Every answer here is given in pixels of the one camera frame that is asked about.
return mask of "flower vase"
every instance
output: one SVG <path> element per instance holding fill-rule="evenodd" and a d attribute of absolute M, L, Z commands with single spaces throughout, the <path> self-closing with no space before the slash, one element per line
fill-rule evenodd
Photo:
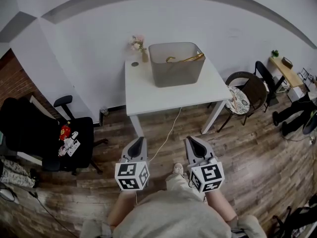
<path fill-rule="evenodd" d="M 149 61 L 149 57 L 148 54 L 145 50 L 142 51 L 142 62 L 148 62 Z"/>

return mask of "table top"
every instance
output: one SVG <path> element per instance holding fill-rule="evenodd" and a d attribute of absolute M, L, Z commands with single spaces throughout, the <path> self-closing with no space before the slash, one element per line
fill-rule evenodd
<path fill-rule="evenodd" d="M 186 107 L 232 98 L 218 71 L 206 57 L 195 84 L 159 88 L 155 86 L 151 61 L 138 58 L 125 61 L 125 98 L 127 115 Z"/>
<path fill-rule="evenodd" d="M 281 58 L 269 58 L 269 60 L 278 68 L 291 87 L 296 87 L 304 84 L 295 71 L 289 69 L 282 63 Z"/>

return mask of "translucent storage container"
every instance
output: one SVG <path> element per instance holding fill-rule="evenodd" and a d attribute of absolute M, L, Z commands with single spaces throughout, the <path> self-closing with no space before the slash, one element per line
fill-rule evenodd
<path fill-rule="evenodd" d="M 157 87 L 194 84 L 197 82 L 205 56 L 196 61 L 183 61 L 202 53 L 196 44 L 176 42 L 149 46 L 152 73 Z M 168 57 L 175 57 L 166 62 Z"/>

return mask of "camouflage pants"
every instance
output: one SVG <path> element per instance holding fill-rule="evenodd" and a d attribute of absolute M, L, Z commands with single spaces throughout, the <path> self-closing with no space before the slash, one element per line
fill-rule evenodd
<path fill-rule="evenodd" d="M 30 178 L 30 175 L 19 164 L 9 161 L 1 160 L 3 162 L 3 173 L 0 182 L 12 183 L 23 187 L 33 187 L 35 181 Z"/>

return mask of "white marker cube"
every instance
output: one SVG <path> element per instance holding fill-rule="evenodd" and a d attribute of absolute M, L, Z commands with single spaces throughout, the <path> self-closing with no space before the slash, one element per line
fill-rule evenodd
<path fill-rule="evenodd" d="M 190 180 L 199 192 L 208 192 L 218 189 L 224 181 L 224 173 L 221 162 L 193 167 L 190 172 Z"/>
<path fill-rule="evenodd" d="M 149 176 L 145 161 L 115 164 L 114 178 L 122 190 L 142 190 Z"/>

